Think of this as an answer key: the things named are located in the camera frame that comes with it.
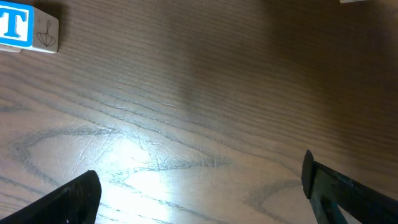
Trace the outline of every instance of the wood grain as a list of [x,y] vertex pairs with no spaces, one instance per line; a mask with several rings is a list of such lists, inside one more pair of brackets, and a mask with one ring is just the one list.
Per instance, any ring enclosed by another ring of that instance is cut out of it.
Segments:
[[398,199],[396,1],[25,3],[60,49],[0,54],[1,217],[94,169],[97,223],[315,223],[307,149]]

